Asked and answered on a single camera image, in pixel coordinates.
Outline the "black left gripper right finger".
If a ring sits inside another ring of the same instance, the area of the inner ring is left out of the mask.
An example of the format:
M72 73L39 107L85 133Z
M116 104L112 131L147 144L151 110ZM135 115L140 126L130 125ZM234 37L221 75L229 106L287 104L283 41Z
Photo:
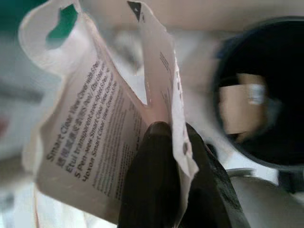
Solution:
M190 126L188 136L199 171L191 183L184 214L186 228L248 228L250 226L230 178L209 148Z

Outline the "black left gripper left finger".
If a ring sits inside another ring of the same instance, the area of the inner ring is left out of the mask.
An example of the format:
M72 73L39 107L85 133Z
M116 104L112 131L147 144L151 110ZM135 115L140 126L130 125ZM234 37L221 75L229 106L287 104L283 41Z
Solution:
M179 207L180 179L171 127L154 122L126 174L118 227L172 228Z

